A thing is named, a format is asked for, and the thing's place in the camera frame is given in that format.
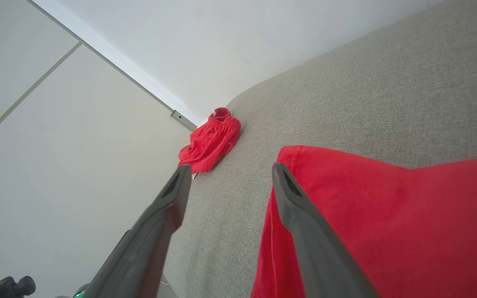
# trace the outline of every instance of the red cloth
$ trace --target red cloth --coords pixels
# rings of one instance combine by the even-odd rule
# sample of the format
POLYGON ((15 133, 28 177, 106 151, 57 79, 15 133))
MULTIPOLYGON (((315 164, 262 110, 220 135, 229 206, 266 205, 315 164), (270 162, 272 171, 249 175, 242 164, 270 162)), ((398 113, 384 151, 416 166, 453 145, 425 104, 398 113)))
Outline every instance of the red cloth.
MULTIPOLYGON (((295 176, 382 297, 477 297, 477 160, 407 170, 283 147, 295 176)), ((251 296, 305 297, 273 190, 251 296)))
POLYGON ((231 117, 226 108, 218 108, 207 123, 191 134, 191 144, 180 150, 178 166, 190 164, 193 173, 207 173, 220 158, 235 146, 240 133, 240 121, 231 117))

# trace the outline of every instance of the gray fabric surface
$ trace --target gray fabric surface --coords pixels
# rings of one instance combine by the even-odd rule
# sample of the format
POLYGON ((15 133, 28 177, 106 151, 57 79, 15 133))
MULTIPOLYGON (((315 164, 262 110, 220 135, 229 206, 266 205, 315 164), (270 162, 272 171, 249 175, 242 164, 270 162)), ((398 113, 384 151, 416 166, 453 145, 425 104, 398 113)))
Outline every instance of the gray fabric surface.
POLYGON ((477 158, 477 0, 449 0, 250 88, 235 148, 193 181, 165 276, 180 297, 248 297, 284 145, 418 168, 477 158))

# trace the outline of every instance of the panel seam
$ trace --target panel seam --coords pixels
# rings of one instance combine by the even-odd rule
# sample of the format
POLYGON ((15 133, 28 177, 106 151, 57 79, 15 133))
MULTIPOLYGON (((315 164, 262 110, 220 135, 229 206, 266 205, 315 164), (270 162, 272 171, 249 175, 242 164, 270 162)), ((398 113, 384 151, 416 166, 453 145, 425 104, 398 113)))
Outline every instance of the panel seam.
POLYGON ((45 72, 45 74, 43 74, 34 84, 32 84, 32 86, 27 90, 25 91, 25 93, 23 93, 23 95, 21 95, 15 103, 13 103, 10 108, 8 108, 8 110, 5 111, 5 113, 3 113, 3 115, 1 115, 0 117, 0 124, 6 119, 6 117, 8 117, 8 115, 10 115, 10 113, 12 113, 12 111, 14 111, 17 106, 19 106, 19 104, 21 104, 23 102, 23 100, 25 100, 25 98, 27 98, 27 96, 29 96, 29 94, 32 93, 32 91, 34 91, 34 89, 36 89, 36 87, 38 87, 45 79, 47 79, 47 77, 53 72, 55 71, 55 69, 60 66, 60 64, 62 64, 62 62, 64 62, 69 56, 71 56, 72 53, 74 53, 74 51, 76 51, 76 49, 78 49, 78 47, 80 47, 82 45, 81 42, 78 42, 74 47, 72 47, 64 56, 62 56, 53 66, 51 66, 51 68, 49 68, 47 70, 47 72, 45 72))
POLYGON ((154 93, 150 92, 150 90, 146 89, 143 85, 141 85, 138 81, 136 81, 134 78, 132 78, 129 74, 127 74, 124 70, 122 70, 121 68, 119 68, 117 65, 115 65, 112 61, 110 61, 110 59, 106 58, 104 55, 102 55, 102 53, 100 53, 99 51, 97 51, 95 48, 93 48, 91 45, 89 45, 89 43, 87 43, 85 40, 83 40, 82 38, 80 38, 80 36, 78 36, 77 34, 75 34, 73 31, 71 31, 68 27, 66 27, 66 25, 62 24, 60 21, 58 21, 58 19, 56 19, 55 17, 53 17, 53 15, 51 15, 50 13, 48 13, 46 10, 44 10, 40 5, 36 4, 36 2, 34 2, 33 0, 27 0, 32 6, 36 7, 36 9, 38 9, 40 12, 42 12, 44 15, 46 15, 47 17, 49 17, 49 19, 51 19, 53 22, 55 22, 56 24, 58 24, 62 29, 64 29, 66 32, 68 32, 71 36, 73 36, 75 39, 77 39, 78 41, 80 41, 81 43, 83 43, 88 49, 90 49, 91 51, 93 51, 97 56, 101 57, 102 60, 104 60, 106 63, 108 63, 109 65, 111 65, 113 68, 115 68, 118 72, 120 72, 121 74, 123 74, 123 76, 125 76, 127 79, 129 79, 129 81, 131 81, 132 83, 134 83, 136 86, 138 86, 140 89, 142 89, 145 93, 147 93, 150 97, 152 97, 153 99, 155 99, 157 102, 159 102, 163 107, 167 108, 171 113, 174 113, 174 109, 172 109, 171 107, 169 107, 166 103, 164 103, 161 99, 159 99, 157 96, 154 95, 154 93))

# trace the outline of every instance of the sofa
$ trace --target sofa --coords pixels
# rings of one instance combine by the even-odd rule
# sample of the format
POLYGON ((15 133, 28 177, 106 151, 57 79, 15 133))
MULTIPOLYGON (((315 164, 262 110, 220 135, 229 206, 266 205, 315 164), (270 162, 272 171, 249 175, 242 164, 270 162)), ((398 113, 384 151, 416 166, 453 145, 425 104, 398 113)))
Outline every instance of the sofa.
POLYGON ((229 154, 191 186, 164 275, 180 297, 249 297, 271 166, 310 145, 419 168, 477 158, 477 0, 448 0, 244 91, 229 154))

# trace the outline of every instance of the white wall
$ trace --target white wall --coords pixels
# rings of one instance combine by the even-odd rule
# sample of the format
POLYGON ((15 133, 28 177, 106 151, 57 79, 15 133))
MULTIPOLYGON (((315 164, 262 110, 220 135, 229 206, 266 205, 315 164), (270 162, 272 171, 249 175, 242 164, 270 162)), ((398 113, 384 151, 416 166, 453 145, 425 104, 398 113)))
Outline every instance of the white wall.
POLYGON ((0 116, 77 40, 25 0, 0 0, 0 116))
POLYGON ((198 123, 247 88, 441 0, 34 0, 198 123))
POLYGON ((89 283, 174 172, 189 134, 79 47, 0 124, 0 279, 32 276, 32 297, 89 283))

